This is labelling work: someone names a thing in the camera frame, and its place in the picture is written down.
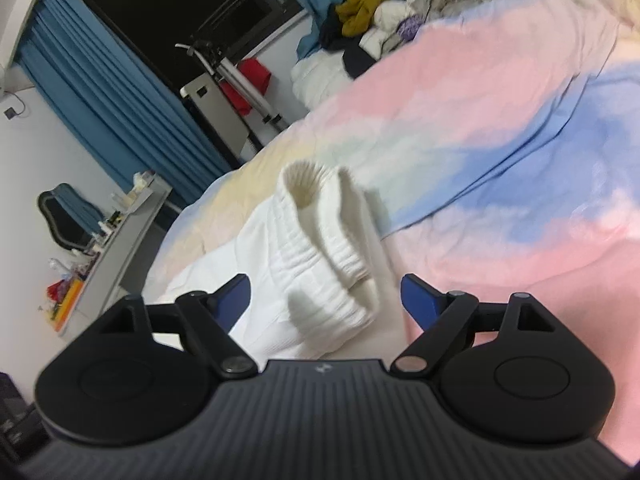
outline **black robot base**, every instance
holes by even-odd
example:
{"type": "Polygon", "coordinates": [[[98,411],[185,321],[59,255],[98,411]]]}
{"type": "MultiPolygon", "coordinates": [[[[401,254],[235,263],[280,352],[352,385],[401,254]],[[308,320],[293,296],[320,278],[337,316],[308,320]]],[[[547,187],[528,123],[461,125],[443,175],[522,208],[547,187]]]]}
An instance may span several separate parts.
{"type": "Polygon", "coordinates": [[[126,297],[40,375],[51,441],[29,480],[619,480],[596,440],[614,399],[604,364],[538,301],[402,281],[427,329],[382,362],[270,361],[227,334],[243,275],[214,294],[126,297]],[[180,335],[184,351],[153,332],[180,335]],[[478,332],[497,338],[472,346],[478,332]]]}

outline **pile of clothes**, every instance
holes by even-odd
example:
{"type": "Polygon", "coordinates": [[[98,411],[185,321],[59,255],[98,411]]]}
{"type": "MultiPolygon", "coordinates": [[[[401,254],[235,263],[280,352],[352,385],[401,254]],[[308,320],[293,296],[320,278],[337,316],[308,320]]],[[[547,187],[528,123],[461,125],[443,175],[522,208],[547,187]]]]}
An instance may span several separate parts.
{"type": "Polygon", "coordinates": [[[491,0],[345,0],[331,4],[321,50],[293,67],[293,92],[309,109],[348,86],[380,59],[414,40],[420,28],[491,0]]]}

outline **purple cloth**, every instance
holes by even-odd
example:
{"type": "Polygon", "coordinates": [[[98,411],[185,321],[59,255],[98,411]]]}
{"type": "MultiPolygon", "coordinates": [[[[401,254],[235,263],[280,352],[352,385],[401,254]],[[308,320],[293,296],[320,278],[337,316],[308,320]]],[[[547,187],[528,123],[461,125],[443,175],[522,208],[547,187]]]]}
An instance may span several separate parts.
{"type": "Polygon", "coordinates": [[[398,25],[398,36],[405,41],[413,41],[420,27],[424,25],[425,20],[425,17],[420,14],[409,16],[398,25]]]}

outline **electrical outlet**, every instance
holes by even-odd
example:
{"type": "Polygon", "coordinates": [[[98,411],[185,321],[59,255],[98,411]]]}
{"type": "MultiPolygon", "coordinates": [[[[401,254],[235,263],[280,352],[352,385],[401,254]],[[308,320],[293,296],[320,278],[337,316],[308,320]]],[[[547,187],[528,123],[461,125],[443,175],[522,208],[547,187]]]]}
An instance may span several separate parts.
{"type": "Polygon", "coordinates": [[[9,120],[13,119],[15,116],[18,115],[13,108],[7,108],[7,110],[4,111],[4,114],[6,118],[9,120]]]}

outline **desk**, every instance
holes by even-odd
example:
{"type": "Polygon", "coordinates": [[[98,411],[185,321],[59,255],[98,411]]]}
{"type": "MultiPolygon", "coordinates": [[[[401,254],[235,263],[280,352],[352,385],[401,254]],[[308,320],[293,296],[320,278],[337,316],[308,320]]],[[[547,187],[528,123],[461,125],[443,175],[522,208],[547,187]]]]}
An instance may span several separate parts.
{"type": "Polygon", "coordinates": [[[127,214],[111,235],[89,273],[59,336],[67,342],[78,337],[113,303],[128,293],[140,293],[166,234],[154,224],[172,188],[155,176],[150,196],[127,214]]]}

